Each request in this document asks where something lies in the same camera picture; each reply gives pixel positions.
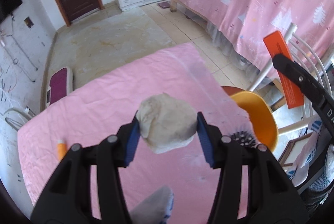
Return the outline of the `grey gloved hand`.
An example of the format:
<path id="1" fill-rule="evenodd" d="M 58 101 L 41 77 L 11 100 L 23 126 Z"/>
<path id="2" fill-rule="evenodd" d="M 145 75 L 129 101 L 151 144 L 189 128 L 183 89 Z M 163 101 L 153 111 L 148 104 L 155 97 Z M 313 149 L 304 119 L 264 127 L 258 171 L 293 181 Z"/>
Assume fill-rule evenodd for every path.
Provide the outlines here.
<path id="1" fill-rule="evenodd" d="M 162 186 L 130 211 L 132 223 L 167 223 L 172 215 L 173 205 L 172 189 Z"/>

